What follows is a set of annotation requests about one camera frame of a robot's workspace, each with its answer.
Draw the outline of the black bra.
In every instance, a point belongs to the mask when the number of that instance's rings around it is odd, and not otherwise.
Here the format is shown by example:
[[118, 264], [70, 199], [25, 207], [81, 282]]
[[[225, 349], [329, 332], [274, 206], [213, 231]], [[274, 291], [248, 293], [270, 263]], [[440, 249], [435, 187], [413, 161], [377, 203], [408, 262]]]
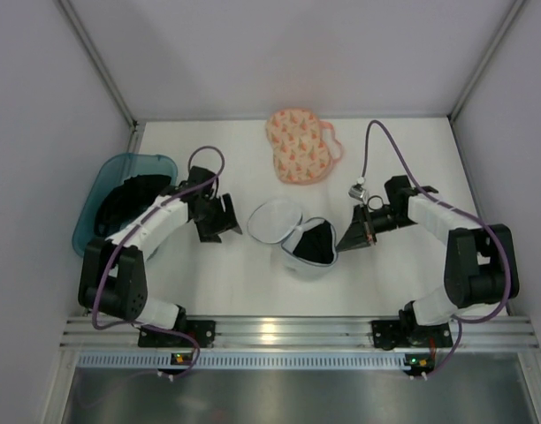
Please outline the black bra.
[[106, 196], [98, 208], [94, 234], [105, 238], [121, 230], [145, 211], [170, 183], [171, 177], [161, 174], [126, 179]]

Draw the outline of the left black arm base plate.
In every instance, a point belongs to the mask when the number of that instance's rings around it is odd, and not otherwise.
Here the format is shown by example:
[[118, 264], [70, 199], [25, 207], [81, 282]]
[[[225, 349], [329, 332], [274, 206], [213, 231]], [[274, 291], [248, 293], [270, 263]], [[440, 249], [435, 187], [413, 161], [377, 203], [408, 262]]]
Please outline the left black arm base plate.
[[185, 348], [194, 347], [195, 341], [200, 348], [213, 345], [217, 324], [213, 320], [187, 320], [181, 331], [175, 329], [152, 329], [145, 326], [140, 329], [137, 345], [140, 348]]

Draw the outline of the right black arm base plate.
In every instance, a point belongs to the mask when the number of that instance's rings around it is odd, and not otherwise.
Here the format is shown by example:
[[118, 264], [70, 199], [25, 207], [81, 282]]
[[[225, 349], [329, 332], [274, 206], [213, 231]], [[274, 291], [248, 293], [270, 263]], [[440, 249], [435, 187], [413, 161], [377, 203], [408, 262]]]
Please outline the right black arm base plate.
[[408, 326], [399, 320], [374, 320], [370, 323], [375, 348], [451, 348], [453, 338], [448, 324]]

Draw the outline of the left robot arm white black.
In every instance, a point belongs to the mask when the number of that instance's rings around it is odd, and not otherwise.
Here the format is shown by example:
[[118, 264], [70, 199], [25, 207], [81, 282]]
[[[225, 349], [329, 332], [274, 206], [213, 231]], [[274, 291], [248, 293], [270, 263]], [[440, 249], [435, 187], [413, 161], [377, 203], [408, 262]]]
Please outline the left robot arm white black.
[[188, 179], [168, 185], [125, 228], [86, 247], [78, 302], [97, 319], [99, 312], [123, 323], [184, 332], [184, 307], [149, 294], [146, 262], [177, 229], [193, 223], [199, 241], [219, 243], [226, 231], [241, 233], [229, 193], [217, 194], [219, 175], [194, 166]]

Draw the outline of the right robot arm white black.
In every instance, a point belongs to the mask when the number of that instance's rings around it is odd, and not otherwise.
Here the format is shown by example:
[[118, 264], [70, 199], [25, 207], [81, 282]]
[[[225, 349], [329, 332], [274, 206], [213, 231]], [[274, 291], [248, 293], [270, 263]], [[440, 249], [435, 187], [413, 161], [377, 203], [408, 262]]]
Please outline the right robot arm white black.
[[408, 177], [385, 183], [388, 202], [371, 209], [362, 179], [349, 190], [358, 200], [352, 221], [337, 244], [339, 252], [373, 246], [377, 235], [420, 225], [446, 248], [443, 284], [429, 295], [408, 302], [399, 311], [400, 334], [415, 343], [449, 320], [479, 305], [504, 305], [520, 290], [510, 229], [487, 226], [478, 218], [436, 199], [431, 186], [414, 187]]

